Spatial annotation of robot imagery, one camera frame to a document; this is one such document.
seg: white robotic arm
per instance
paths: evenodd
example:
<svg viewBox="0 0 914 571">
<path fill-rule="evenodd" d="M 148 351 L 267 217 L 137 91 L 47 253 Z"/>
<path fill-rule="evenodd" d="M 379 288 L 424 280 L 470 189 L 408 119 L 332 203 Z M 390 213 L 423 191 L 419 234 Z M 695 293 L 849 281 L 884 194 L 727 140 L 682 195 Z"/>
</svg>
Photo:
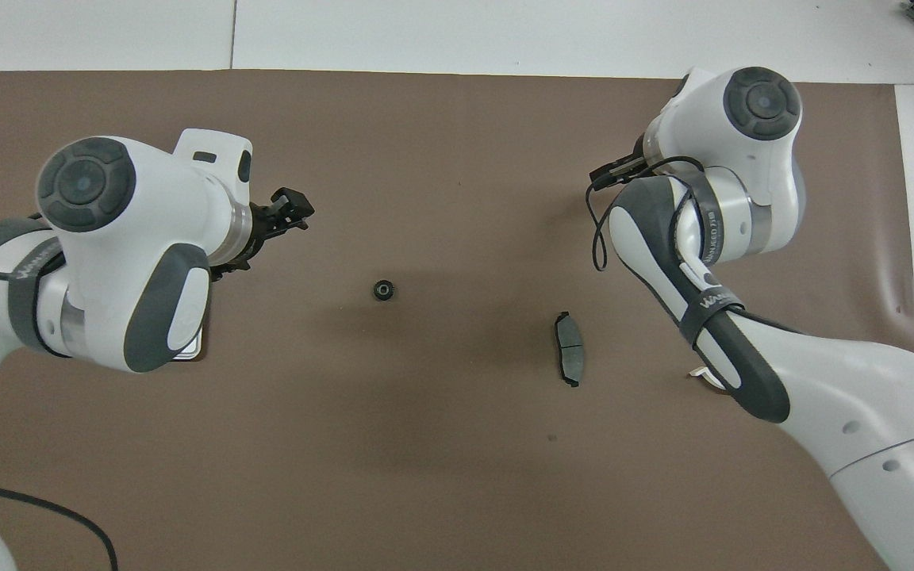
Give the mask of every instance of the white robotic arm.
<svg viewBox="0 0 914 571">
<path fill-rule="evenodd" d="M 102 136 L 60 149 L 36 185 L 41 220 L 0 221 L 0 362 L 27 346 L 143 373 L 199 332 L 210 283 L 265 240 L 308 228 L 305 196 L 249 201 L 252 145 L 187 129 L 174 153 Z M 0 570 L 13 567 L 0 539 Z"/>
<path fill-rule="evenodd" d="M 744 311 L 708 266 L 780 248 L 798 228 L 801 101 L 764 68 L 690 73 L 640 149 L 592 173 L 633 178 L 606 213 L 616 253 L 746 411 L 816 459 L 885 563 L 914 570 L 914 354 L 820 339 Z M 685 155 L 703 163 L 671 162 Z"/>
</svg>

